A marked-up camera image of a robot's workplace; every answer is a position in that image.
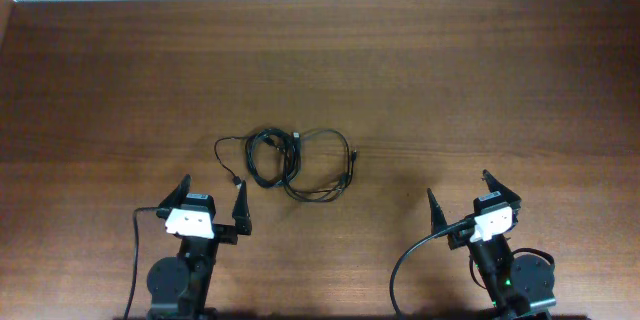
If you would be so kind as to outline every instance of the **black cable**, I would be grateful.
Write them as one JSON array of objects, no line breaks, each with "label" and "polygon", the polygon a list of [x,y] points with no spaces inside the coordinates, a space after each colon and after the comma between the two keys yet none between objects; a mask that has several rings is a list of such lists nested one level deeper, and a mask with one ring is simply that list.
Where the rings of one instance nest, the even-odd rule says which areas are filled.
[{"label": "black cable", "polygon": [[480,284],[480,282],[478,281],[478,278],[476,278],[476,273],[473,272],[473,258],[471,256],[469,256],[469,272],[471,273],[471,278],[473,279],[473,282],[476,283],[476,285],[480,286],[481,288],[487,290],[486,287]]},{"label": "black cable", "polygon": [[[346,171],[340,174],[339,178],[336,180],[336,184],[328,189],[300,190],[294,188],[291,183],[300,174],[300,171],[302,169],[302,143],[325,133],[332,133],[334,135],[337,135],[340,141],[345,146]],[[287,195],[300,202],[334,201],[344,193],[344,191],[347,189],[347,187],[349,187],[351,181],[353,180],[353,170],[357,152],[355,150],[353,152],[351,151],[347,139],[344,137],[344,135],[342,135],[335,129],[314,130],[305,134],[304,136],[301,136],[300,134],[295,132],[293,134],[289,134],[281,129],[268,128],[251,136],[227,136],[218,139],[213,146],[213,151],[215,153],[216,159],[218,160],[220,165],[233,176],[233,183],[235,185],[238,185],[242,180],[231,169],[229,169],[222,163],[222,160],[220,160],[220,156],[218,155],[218,143],[224,140],[245,140],[244,150],[247,170],[259,186],[266,189],[283,187]],[[284,157],[282,174],[275,179],[265,179],[258,173],[253,155],[258,145],[262,143],[275,148]],[[323,195],[315,197],[310,196],[312,194]]]},{"label": "black cable", "polygon": [[546,253],[542,250],[532,249],[532,248],[520,248],[511,252],[511,255],[516,255],[520,253],[530,253],[530,254],[538,255],[549,263],[549,265],[551,266],[551,270],[555,269],[556,267],[556,263],[553,260],[553,256],[551,256],[551,254]]},{"label": "black cable", "polygon": [[473,221],[474,221],[473,219],[471,220],[465,219],[465,220],[458,221],[455,224],[449,225],[448,227],[438,231],[437,233],[433,233],[425,237],[424,239],[418,241],[417,243],[413,244],[413,246],[407,249],[407,251],[405,251],[404,254],[400,256],[400,259],[398,259],[398,262],[396,262],[396,266],[393,268],[393,271],[391,272],[391,280],[389,280],[389,295],[391,296],[391,304],[393,305],[393,309],[396,311],[396,315],[398,316],[398,318],[404,319],[404,315],[402,314],[402,311],[400,311],[400,308],[398,307],[398,303],[396,302],[396,296],[393,291],[393,284],[396,280],[396,275],[398,274],[398,269],[400,269],[400,265],[402,265],[402,263],[409,257],[409,255],[411,255],[411,253],[414,250],[424,245],[427,241],[436,239],[436,238],[448,235],[452,232],[456,232],[460,229],[469,227],[471,224],[473,224]]},{"label": "black cable", "polygon": [[144,211],[157,211],[158,207],[142,207],[133,211],[133,236],[134,236],[134,248],[133,248],[133,277],[131,278],[131,290],[129,291],[129,301],[127,301],[127,307],[124,310],[124,316],[122,320],[129,318],[129,310],[131,310],[131,303],[133,302],[133,294],[136,291],[136,277],[138,275],[138,220],[137,215],[139,212]]}]

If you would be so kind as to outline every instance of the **white label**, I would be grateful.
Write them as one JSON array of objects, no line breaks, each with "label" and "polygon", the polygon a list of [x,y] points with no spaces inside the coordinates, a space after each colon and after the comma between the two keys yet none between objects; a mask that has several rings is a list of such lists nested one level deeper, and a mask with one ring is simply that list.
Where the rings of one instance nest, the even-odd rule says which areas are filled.
[{"label": "white label", "polygon": [[500,196],[500,195],[501,195],[500,191],[494,191],[491,194],[487,194],[485,196],[478,197],[478,200],[486,201],[486,200],[493,199],[494,197],[497,197],[497,196]]},{"label": "white label", "polygon": [[513,210],[511,210],[509,206],[505,206],[499,210],[473,218],[476,221],[476,226],[474,227],[473,235],[471,235],[469,241],[489,241],[493,235],[500,235],[509,230],[511,225],[513,225],[512,212]]},{"label": "white label", "polygon": [[213,239],[213,226],[209,213],[193,210],[173,209],[164,223],[167,233],[180,236],[197,236]]},{"label": "white label", "polygon": [[202,199],[202,200],[205,200],[207,198],[207,195],[189,193],[189,194],[187,194],[187,197],[191,198],[191,199]]}]

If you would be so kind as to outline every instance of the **cable connector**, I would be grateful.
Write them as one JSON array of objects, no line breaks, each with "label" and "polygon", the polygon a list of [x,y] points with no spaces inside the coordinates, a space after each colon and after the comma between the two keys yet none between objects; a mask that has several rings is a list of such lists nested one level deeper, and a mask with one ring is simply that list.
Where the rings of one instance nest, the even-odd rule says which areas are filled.
[{"label": "cable connector", "polygon": [[302,147],[302,139],[300,138],[300,134],[294,131],[291,135],[293,135],[293,146],[298,149],[298,151],[300,151],[300,148]]},{"label": "cable connector", "polygon": [[240,189],[240,186],[242,186],[242,179],[240,179],[240,176],[234,176],[233,177],[233,185],[235,185],[238,189]]},{"label": "cable connector", "polygon": [[270,137],[266,137],[266,138],[264,138],[262,141],[263,141],[265,144],[267,144],[267,145],[269,145],[269,146],[271,146],[271,147],[274,147],[274,148],[277,148],[278,150],[280,150],[280,149],[279,149],[279,147],[278,147],[278,145],[276,145],[276,142],[275,142],[275,141],[273,141],[273,139],[272,139],[272,138],[270,138]]},{"label": "cable connector", "polygon": [[472,243],[480,240],[489,241],[494,235],[503,234],[511,228],[513,210],[509,204],[504,202],[502,208],[476,216],[473,219],[476,224],[469,241]]}]

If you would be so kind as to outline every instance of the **wood grain surface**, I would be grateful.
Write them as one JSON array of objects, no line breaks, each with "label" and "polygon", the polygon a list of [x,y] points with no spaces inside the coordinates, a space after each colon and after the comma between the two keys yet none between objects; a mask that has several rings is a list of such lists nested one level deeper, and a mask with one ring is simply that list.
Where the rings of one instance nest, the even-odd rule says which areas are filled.
[{"label": "wood grain surface", "polygon": [[[554,314],[640,317],[640,0],[20,3],[0,54],[0,318],[114,319],[131,211],[190,173],[231,223],[225,135],[334,127],[357,147],[332,204],[249,182],[254,234],[218,253],[208,305],[265,315],[391,315],[391,269],[489,169],[523,198],[512,248],[557,261]],[[301,184],[340,169],[330,137]],[[261,151],[259,166],[277,166]],[[240,143],[221,156],[247,176]],[[178,250],[143,215],[132,313]],[[397,279],[407,312],[482,309],[468,252],[436,240]]]}]

